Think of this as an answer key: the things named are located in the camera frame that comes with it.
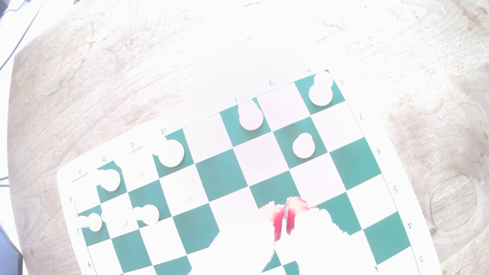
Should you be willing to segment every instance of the vinyl chess mat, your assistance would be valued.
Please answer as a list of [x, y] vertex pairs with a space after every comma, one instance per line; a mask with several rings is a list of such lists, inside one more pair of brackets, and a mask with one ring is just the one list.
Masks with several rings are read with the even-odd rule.
[[[163, 166], [144, 144], [135, 143], [130, 155], [144, 166], [141, 177], [125, 173], [117, 160], [98, 148], [62, 168], [60, 197], [82, 273], [187, 275], [220, 228], [270, 201], [285, 204], [290, 196], [326, 209], [380, 274], [439, 270], [409, 181], [404, 185], [386, 182], [384, 167], [379, 165], [384, 149], [369, 146], [360, 127], [362, 118], [350, 109], [338, 80], [333, 83], [330, 104], [311, 103], [308, 92], [313, 78], [310, 75], [253, 98], [264, 115], [257, 130], [240, 125], [237, 105], [204, 119], [199, 127], [161, 130], [184, 147], [183, 161], [174, 168]], [[292, 151], [301, 133], [309, 133], [315, 144], [307, 159]], [[108, 192], [92, 186], [88, 201], [77, 200], [77, 188], [89, 185], [85, 169], [89, 166], [116, 170], [120, 187]], [[401, 186], [407, 190], [405, 195], [399, 194]], [[102, 214], [109, 208], [130, 212], [147, 204], [159, 210], [155, 225], [131, 217], [125, 227], [103, 222], [97, 232], [76, 225], [80, 215]], [[299, 274], [285, 228], [263, 270], [265, 275]]]

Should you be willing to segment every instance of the white chess piece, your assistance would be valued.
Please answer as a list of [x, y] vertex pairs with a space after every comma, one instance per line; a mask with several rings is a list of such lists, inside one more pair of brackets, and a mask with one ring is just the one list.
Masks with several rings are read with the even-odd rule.
[[92, 213], [88, 217], [87, 216], [79, 216], [78, 222], [80, 227], [90, 228], [93, 232], [100, 231], [102, 228], [102, 218], [97, 213]]
[[316, 106], [326, 106], [333, 99], [333, 78], [327, 71], [320, 71], [314, 76], [314, 84], [309, 88], [309, 99]]
[[127, 215], [121, 213], [120, 211], [103, 211], [102, 212], [102, 220], [107, 224], [124, 227], [127, 225], [128, 217]]
[[154, 151], [159, 162], [169, 168], [179, 165], [185, 156], [182, 144], [174, 139], [166, 139], [166, 137], [156, 144]]
[[76, 199], [80, 203], [87, 203], [90, 201], [90, 191], [88, 186], [78, 185], [78, 193], [76, 194]]
[[165, 188], [170, 192], [170, 197], [177, 201], [186, 202], [194, 196], [194, 192], [186, 177], [171, 182], [164, 182], [163, 184], [165, 184]]
[[248, 131], [254, 131], [263, 124], [263, 113], [252, 99], [240, 100], [238, 103], [240, 124]]
[[333, 77], [329, 72], [322, 70], [314, 76], [314, 84], [331, 87], [333, 85]]
[[147, 225], [154, 225], [159, 220], [159, 211], [154, 205], [135, 207], [133, 213], [136, 220], [143, 221]]
[[316, 146], [312, 140], [312, 136], [308, 133], [300, 134], [292, 144], [294, 154], [301, 159], [307, 159], [312, 156], [315, 148]]
[[107, 191], [113, 192], [116, 191], [121, 184], [121, 177], [119, 172], [109, 169], [109, 170], [95, 170], [94, 172], [94, 180], [96, 181], [96, 185], [100, 185]]
[[137, 149], [132, 153], [125, 153], [117, 157], [115, 164], [121, 167], [124, 177], [141, 177], [145, 172], [144, 162], [141, 161], [144, 158], [144, 148]]

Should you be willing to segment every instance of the chessboard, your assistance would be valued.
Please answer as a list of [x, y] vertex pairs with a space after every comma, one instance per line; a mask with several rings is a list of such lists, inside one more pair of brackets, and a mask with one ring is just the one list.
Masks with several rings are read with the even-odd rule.
[[[240, 99], [232, 96], [197, 123], [172, 124], [166, 115], [62, 167], [60, 198], [82, 274], [187, 275], [220, 229], [291, 196], [326, 209], [379, 274], [441, 274], [393, 146], [371, 118], [350, 108], [355, 91], [330, 73], [328, 104], [311, 95], [312, 74], [250, 98], [263, 114], [252, 130], [242, 126]], [[293, 147], [304, 133], [313, 148], [298, 157]], [[178, 165], [162, 164], [147, 141], [151, 135], [181, 144]], [[115, 191], [94, 184], [100, 170], [118, 173]], [[155, 224], [130, 214], [145, 205], [157, 208]], [[80, 225], [80, 216], [99, 218], [111, 209], [127, 213], [124, 226]], [[299, 274], [289, 238], [282, 232], [263, 274]]]

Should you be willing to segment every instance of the fingers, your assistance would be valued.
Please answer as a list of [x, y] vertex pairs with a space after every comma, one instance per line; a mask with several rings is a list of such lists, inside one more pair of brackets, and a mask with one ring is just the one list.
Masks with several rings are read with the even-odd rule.
[[282, 233], [282, 219], [284, 217], [284, 206], [276, 205], [275, 202], [270, 202], [258, 209], [260, 219], [272, 222], [274, 230], [275, 241], [280, 239]]
[[309, 204], [300, 197], [290, 197], [286, 202], [285, 217], [287, 218], [287, 234], [290, 235], [292, 229], [295, 228], [295, 217], [307, 212], [309, 209], [317, 208], [309, 206]]

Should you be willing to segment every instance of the round wooden tabletop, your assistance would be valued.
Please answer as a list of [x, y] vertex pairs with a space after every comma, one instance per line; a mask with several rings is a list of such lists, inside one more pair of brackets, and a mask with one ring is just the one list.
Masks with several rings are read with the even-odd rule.
[[29, 273], [80, 274], [60, 167], [189, 98], [205, 53], [268, 40], [280, 47], [263, 55], [316, 45], [351, 69], [444, 274], [489, 274], [488, 11], [480, 0], [79, 2], [16, 56], [12, 74], [9, 180]]

